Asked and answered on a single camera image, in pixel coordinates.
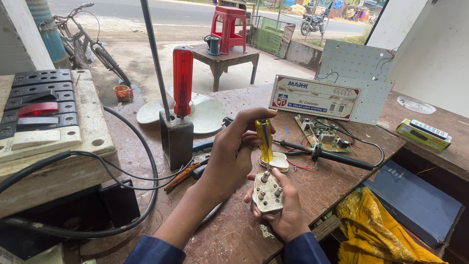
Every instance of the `blue book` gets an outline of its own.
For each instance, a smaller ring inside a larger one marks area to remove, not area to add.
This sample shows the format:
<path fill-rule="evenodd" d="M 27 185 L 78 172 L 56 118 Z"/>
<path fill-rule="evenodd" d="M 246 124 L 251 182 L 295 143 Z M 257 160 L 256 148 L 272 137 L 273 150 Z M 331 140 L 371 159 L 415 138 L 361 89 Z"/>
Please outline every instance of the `blue book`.
<path fill-rule="evenodd" d="M 432 247 L 442 244 L 461 203 L 393 161 L 362 183 L 410 231 Z"/>

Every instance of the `orange cup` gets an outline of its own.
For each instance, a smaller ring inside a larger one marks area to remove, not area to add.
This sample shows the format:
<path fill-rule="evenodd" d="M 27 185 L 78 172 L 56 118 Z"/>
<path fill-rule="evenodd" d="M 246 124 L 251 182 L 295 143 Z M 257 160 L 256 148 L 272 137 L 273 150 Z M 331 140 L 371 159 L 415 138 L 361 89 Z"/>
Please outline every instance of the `orange cup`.
<path fill-rule="evenodd" d="M 114 87 L 114 92 L 116 93 L 117 100 L 119 100 L 119 102 L 126 102 L 130 100 L 130 88 L 128 86 L 116 86 Z"/>

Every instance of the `red screwdriver handle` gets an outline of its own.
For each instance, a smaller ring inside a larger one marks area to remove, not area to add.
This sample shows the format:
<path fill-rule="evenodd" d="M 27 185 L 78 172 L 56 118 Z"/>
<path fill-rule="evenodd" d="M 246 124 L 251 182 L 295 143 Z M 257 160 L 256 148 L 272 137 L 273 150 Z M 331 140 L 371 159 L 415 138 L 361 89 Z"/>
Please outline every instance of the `red screwdriver handle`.
<path fill-rule="evenodd" d="M 183 118 L 190 114 L 189 102 L 192 98 L 192 64 L 194 54 L 187 46 L 177 46 L 173 50 L 174 113 Z"/>

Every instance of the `yellow screwdriver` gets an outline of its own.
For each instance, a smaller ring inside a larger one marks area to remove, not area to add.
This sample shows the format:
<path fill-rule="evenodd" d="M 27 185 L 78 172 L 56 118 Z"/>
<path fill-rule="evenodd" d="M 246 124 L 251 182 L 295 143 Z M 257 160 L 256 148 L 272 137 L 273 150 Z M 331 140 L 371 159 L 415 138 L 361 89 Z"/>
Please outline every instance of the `yellow screwdriver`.
<path fill-rule="evenodd" d="M 269 162 L 273 160 L 272 134 L 270 133 L 270 120 L 262 118 L 255 121 L 257 136 L 262 139 L 261 160 L 267 164 L 267 171 L 270 169 Z"/>

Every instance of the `green circuit board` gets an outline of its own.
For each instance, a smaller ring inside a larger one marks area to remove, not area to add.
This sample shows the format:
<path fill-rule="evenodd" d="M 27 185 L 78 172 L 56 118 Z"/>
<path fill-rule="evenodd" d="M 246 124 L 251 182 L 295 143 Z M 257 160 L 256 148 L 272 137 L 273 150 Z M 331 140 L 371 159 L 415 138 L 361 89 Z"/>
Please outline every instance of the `green circuit board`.
<path fill-rule="evenodd" d="M 324 124 L 328 124 L 327 120 L 318 120 Z M 350 147 L 340 148 L 337 145 L 337 140 L 340 137 L 337 136 L 337 132 L 335 132 L 334 129 L 330 129 L 326 126 L 323 126 L 315 122 L 313 119 L 302 118 L 301 115 L 295 116 L 295 121 L 300 127 L 300 129 L 303 131 L 303 134 L 305 136 L 311 134 L 306 139 L 310 142 L 312 146 L 314 146 L 315 142 L 317 142 L 319 146 L 324 150 L 332 152 L 352 152 Z M 321 135 L 323 135 L 324 138 L 327 138 L 327 142 L 321 142 Z"/>

